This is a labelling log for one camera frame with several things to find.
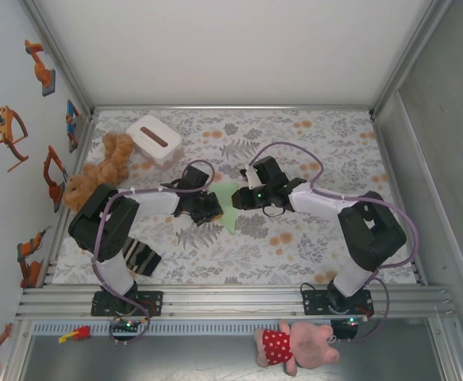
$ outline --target floral tablecloth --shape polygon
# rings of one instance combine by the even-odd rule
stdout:
[[[243,187],[239,170],[254,153],[268,143],[285,140],[310,149],[325,164],[319,187],[348,194],[372,190],[392,200],[366,110],[103,110],[94,115],[87,162],[103,158],[105,133],[125,132],[146,114],[178,131],[184,157],[160,171],[134,152],[130,177],[122,187],[171,182],[195,159],[215,166],[215,181]],[[288,178],[308,179],[319,170],[310,157],[293,148],[274,147],[265,155],[276,158]],[[339,224],[308,214],[286,212],[271,218],[261,211],[240,210],[236,230],[232,235],[218,221],[197,227],[188,216],[142,219],[130,236],[149,244],[162,260],[152,277],[134,276],[139,283],[163,284],[327,283],[349,258]],[[88,256],[65,234],[53,282],[97,283]],[[406,255],[402,248],[391,260]],[[388,283],[415,282],[409,265],[382,271],[380,276]]]

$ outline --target black striped cloth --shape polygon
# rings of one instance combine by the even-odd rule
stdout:
[[[122,252],[127,268],[140,275],[152,275],[162,259],[147,244],[131,237],[127,237]]]

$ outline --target red polka dot dress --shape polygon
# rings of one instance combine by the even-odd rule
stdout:
[[[268,365],[287,362],[293,357],[289,346],[289,335],[286,333],[266,329],[263,332],[263,347],[266,351]]]

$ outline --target mounting plate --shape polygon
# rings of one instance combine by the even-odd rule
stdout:
[[[371,292],[369,290],[360,290],[355,294],[353,306],[343,313],[338,313],[330,307],[327,290],[304,290],[302,291],[303,310],[306,315],[362,315],[372,316],[374,314],[374,305],[372,304]]]
[[[116,317],[117,314],[108,308],[108,294],[104,291],[97,291],[91,303],[91,316],[111,316]],[[138,291],[137,300],[146,308],[150,316],[160,316],[162,312],[162,298],[161,291]],[[130,316],[143,316],[139,310],[134,311]]]

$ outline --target white wall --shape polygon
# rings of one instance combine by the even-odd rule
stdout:
[[[65,125],[67,99],[71,96],[62,76],[56,73],[56,92],[43,98],[41,84],[33,72],[33,59],[25,52],[25,39],[38,42],[17,2],[0,0],[0,107],[8,105],[22,118],[29,136],[17,143],[17,150],[29,158],[7,173],[16,159],[0,144],[0,333],[16,313],[21,295],[21,271],[17,263],[16,246],[35,237],[47,225],[56,226],[60,215],[53,213],[48,186],[43,178],[43,162],[48,145],[57,151],[69,174],[75,164],[77,150],[68,151]],[[41,59],[53,68],[45,53]],[[13,123],[15,137],[19,128]],[[58,183],[62,175],[56,165],[50,170]],[[48,252],[54,229],[45,236],[40,259]]]
[[[37,0],[94,104],[371,106],[430,0]]]

